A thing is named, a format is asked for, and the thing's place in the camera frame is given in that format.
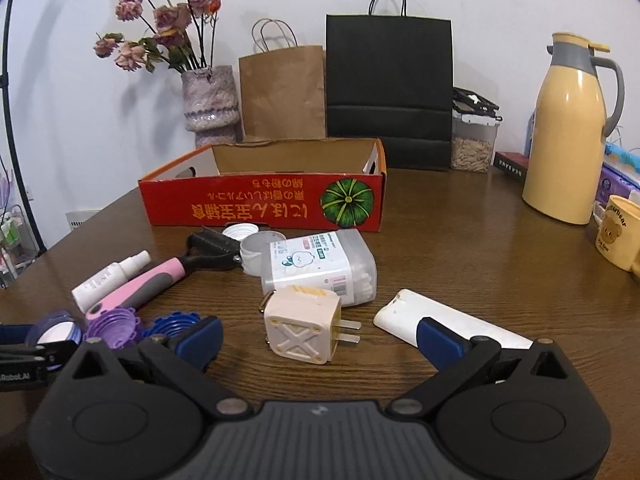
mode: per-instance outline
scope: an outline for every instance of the tissue box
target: tissue box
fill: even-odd
[[[620,195],[624,198],[629,198],[633,190],[640,190],[640,188],[615,173],[611,168],[607,166],[602,167],[600,180],[598,181],[598,192],[596,193],[596,200],[598,202],[606,204],[609,201],[610,195]]]

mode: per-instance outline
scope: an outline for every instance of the black pole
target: black pole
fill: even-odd
[[[18,153],[15,151],[14,141],[14,127],[11,122],[11,110],[9,106],[9,73],[7,72],[8,65],[8,48],[9,48],[9,22],[11,20],[11,8],[14,4],[14,0],[7,0],[6,2],[6,15],[4,18],[4,35],[2,36],[2,75],[0,75],[0,87],[2,87],[2,110],[4,111],[4,127],[6,129],[6,140],[9,144],[9,154],[11,156],[11,165],[14,167],[14,179],[20,192],[20,198],[22,199],[22,206],[24,212],[27,215],[29,226],[33,237],[38,245],[38,256],[41,256],[47,252],[47,248],[42,241],[42,236],[38,230],[36,219],[33,217],[33,211],[29,204],[29,198],[27,197],[27,190],[24,187],[24,181],[22,180],[22,172],[20,171],[20,163],[18,162]]]

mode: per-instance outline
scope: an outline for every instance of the bear print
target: bear print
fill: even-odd
[[[600,226],[600,238],[606,244],[612,244],[622,234],[622,225],[613,216],[606,215]]]

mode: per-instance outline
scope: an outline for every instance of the blue gripper pad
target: blue gripper pad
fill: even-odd
[[[194,368],[203,370],[222,348],[222,322],[209,316],[172,338],[169,348]]]
[[[21,345],[33,325],[0,324],[0,345]]]
[[[444,370],[460,359],[470,348],[470,342],[432,317],[418,323],[415,339],[418,350],[437,369]]]

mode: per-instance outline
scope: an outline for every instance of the pink handle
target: pink handle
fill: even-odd
[[[118,306],[137,310],[175,282],[183,279],[184,275],[184,267],[180,260],[171,258],[105,296],[100,303],[87,311],[86,318],[91,321],[102,312],[113,310]]]

